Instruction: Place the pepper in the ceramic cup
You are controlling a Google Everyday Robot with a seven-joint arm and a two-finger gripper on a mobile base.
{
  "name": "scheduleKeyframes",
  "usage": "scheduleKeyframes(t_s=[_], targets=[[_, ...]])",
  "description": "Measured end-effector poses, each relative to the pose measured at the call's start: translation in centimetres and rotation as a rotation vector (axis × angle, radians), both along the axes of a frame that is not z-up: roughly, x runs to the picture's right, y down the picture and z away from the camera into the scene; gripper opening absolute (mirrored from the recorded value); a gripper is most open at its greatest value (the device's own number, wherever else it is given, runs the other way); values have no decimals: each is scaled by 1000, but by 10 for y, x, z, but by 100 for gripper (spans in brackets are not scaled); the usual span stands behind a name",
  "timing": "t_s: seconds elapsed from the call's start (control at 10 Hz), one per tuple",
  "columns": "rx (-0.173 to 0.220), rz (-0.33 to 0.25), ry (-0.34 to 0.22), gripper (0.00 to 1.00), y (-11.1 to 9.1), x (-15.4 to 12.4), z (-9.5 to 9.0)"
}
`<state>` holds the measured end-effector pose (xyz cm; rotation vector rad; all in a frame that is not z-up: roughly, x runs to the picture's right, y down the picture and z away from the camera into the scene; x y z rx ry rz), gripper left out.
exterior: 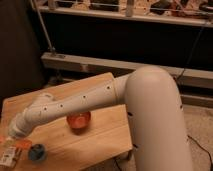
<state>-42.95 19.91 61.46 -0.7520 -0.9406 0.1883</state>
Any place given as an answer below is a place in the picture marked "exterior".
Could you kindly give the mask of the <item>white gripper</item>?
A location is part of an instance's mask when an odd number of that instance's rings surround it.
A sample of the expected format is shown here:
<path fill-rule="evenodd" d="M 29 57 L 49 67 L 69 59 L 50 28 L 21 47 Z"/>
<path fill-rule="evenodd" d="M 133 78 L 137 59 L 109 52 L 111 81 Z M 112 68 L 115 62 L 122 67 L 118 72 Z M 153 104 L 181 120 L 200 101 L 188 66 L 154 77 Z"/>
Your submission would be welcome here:
<path fill-rule="evenodd" d="M 16 115 L 10 122 L 8 135 L 14 139 L 22 139 L 31 133 L 29 124 L 21 115 Z"/>

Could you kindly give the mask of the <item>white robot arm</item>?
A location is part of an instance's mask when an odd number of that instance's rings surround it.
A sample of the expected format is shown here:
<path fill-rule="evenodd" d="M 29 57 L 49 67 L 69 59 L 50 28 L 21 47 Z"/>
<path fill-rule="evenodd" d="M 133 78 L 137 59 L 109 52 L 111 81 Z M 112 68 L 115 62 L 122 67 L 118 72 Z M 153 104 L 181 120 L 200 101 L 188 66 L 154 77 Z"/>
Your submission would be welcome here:
<path fill-rule="evenodd" d="M 166 70 L 151 65 L 64 99 L 42 93 L 11 120 L 8 136 L 22 139 L 61 117 L 118 104 L 131 115 L 137 171 L 193 171 L 177 84 Z"/>

